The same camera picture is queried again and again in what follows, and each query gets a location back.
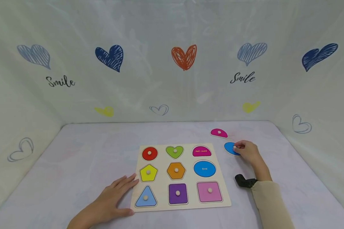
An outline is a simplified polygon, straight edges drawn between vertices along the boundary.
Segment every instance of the beige sleeve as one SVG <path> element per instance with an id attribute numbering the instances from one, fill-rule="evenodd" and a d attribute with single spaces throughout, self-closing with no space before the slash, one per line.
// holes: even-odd
<path id="1" fill-rule="evenodd" d="M 294 229 L 277 183 L 257 181 L 251 190 L 263 229 Z"/>

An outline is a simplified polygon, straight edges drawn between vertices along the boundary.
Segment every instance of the orange hexagon puzzle piece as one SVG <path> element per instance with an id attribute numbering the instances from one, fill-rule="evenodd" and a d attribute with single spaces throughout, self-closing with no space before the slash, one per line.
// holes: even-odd
<path id="1" fill-rule="evenodd" d="M 167 173 L 171 179 L 182 179 L 186 169 L 181 162 L 173 162 L 168 166 Z"/>

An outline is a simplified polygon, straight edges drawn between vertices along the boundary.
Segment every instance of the orange heart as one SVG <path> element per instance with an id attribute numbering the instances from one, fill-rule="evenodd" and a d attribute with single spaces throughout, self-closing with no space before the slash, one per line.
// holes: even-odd
<path id="1" fill-rule="evenodd" d="M 172 58 L 175 63 L 182 68 L 184 71 L 189 70 L 195 62 L 196 58 L 196 45 L 192 45 L 187 49 L 186 54 L 180 47 L 172 48 Z"/>

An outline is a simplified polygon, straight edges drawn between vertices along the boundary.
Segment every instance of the yellow heart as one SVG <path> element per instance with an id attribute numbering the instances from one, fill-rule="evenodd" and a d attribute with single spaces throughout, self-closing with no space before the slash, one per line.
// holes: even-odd
<path id="1" fill-rule="evenodd" d="M 260 101 L 257 101 L 254 104 L 251 103 L 244 103 L 242 105 L 242 110 L 246 113 L 251 113 L 252 111 L 254 111 L 258 106 L 260 105 Z"/>
<path id="2" fill-rule="evenodd" d="M 107 117 L 112 117 L 113 116 L 113 108 L 112 107 L 105 107 L 104 109 L 102 108 L 94 108 L 99 114 L 107 116 Z"/>

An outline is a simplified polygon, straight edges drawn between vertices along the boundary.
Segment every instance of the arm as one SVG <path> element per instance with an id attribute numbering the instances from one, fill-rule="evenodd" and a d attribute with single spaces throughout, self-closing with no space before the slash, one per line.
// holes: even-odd
<path id="1" fill-rule="evenodd" d="M 258 181 L 251 190 L 263 229 L 294 229 L 281 197 L 279 185 L 271 179 L 269 168 L 259 154 L 257 146 L 252 142 L 239 141 L 235 143 L 234 150 L 254 169 Z"/>
<path id="2" fill-rule="evenodd" d="M 90 229 L 96 224 L 133 215 L 133 210 L 129 208 L 119 209 L 117 204 L 122 196 L 138 183 L 139 179 L 134 180 L 135 176 L 136 174 L 128 178 L 123 176 L 107 186 L 94 202 L 81 210 L 70 221 L 68 229 Z"/>

